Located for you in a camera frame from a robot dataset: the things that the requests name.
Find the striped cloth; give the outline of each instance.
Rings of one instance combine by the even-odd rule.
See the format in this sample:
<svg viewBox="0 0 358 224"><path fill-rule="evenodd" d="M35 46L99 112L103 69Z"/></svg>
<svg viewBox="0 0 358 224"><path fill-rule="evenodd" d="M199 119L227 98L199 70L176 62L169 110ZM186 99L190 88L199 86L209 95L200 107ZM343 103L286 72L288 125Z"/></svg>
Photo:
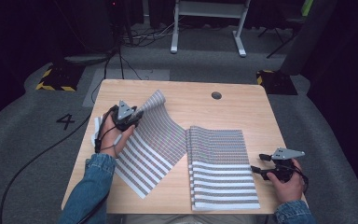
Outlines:
<svg viewBox="0 0 358 224"><path fill-rule="evenodd" d="M186 130L192 209L260 208L241 130Z"/></svg>
<svg viewBox="0 0 358 224"><path fill-rule="evenodd" d="M185 129L170 118L164 103L164 95L156 91L135 112L144 114L117 160L116 174L141 198L186 154ZM101 118L95 123L98 132Z"/></svg>

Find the jeans jacket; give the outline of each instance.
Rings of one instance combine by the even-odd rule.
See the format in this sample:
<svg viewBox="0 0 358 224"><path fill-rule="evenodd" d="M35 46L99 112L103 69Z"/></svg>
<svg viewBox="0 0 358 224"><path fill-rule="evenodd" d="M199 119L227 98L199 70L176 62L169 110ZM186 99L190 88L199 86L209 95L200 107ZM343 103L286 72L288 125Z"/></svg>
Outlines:
<svg viewBox="0 0 358 224"><path fill-rule="evenodd" d="M72 190L62 210L58 223L78 223L82 220L109 192L116 160L106 154L93 154L86 162L83 179ZM316 223L309 208L303 201L281 204L275 216L282 224ZM106 222L106 203L90 217L87 223Z"/></svg>

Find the chair leg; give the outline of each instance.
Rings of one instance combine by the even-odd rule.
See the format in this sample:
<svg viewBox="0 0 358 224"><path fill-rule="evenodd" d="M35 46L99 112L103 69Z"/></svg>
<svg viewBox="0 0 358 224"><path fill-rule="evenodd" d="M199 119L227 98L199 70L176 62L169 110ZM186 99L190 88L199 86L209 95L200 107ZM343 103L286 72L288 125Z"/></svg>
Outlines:
<svg viewBox="0 0 358 224"><path fill-rule="evenodd" d="M296 37L295 33L292 34L292 36L287 39L286 41L284 41L279 47L277 47L274 51L272 51L267 58L270 58L274 53L276 53L278 50L280 50L281 48L283 48L287 43L289 43L291 40L293 40Z"/></svg>
<svg viewBox="0 0 358 224"><path fill-rule="evenodd" d="M126 28L127 35L129 36L131 46L133 46L133 38L132 38L132 32L131 32L129 6L127 5L126 1L122 1L121 4L123 6L122 9L124 9L124 14L125 14L124 26Z"/></svg>
<svg viewBox="0 0 358 224"><path fill-rule="evenodd" d="M268 29L266 28L266 29L265 29L260 35L258 35L257 37L260 37L260 36L262 36L263 34L265 34L267 30L268 30Z"/></svg>
<svg viewBox="0 0 358 224"><path fill-rule="evenodd" d="M275 30L275 33L277 33L277 36L279 37L279 39L281 40L281 42L283 43L284 41L282 40L281 35L278 33L277 28L274 28L274 30Z"/></svg>

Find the white metal stand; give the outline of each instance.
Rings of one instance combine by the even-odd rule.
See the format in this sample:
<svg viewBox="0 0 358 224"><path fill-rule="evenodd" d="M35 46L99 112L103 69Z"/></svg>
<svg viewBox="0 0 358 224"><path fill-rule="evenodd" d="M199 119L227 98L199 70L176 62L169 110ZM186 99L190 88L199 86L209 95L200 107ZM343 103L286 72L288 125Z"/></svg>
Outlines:
<svg viewBox="0 0 358 224"><path fill-rule="evenodd" d="M241 32L248 12L249 3L249 0L246 1L246 4L187 2L176 0L171 53L176 53L178 51L179 15L186 15L240 19L238 30L233 31L232 34L234 35L235 43L237 44L238 53L241 57L245 57L246 51L241 41Z"/></svg>

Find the yellow and black tape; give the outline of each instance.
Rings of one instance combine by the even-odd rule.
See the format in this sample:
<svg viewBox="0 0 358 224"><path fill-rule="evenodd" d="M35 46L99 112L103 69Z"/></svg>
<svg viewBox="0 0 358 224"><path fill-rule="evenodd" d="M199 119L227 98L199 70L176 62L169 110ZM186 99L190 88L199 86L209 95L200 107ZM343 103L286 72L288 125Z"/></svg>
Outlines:
<svg viewBox="0 0 358 224"><path fill-rule="evenodd" d="M43 74L39 83L36 86L37 90L47 90L47 91L76 91L76 84L68 84L65 82L65 78L62 79L61 76L57 75L55 70L50 67L45 74Z"/></svg>
<svg viewBox="0 0 358 224"><path fill-rule="evenodd" d="M260 85L260 86L263 86L263 77L261 75L264 75L266 73L270 73L270 74L273 74L274 71L271 71L271 70L260 70L260 71L257 71L257 73L255 74L255 77L257 79L257 84Z"/></svg>

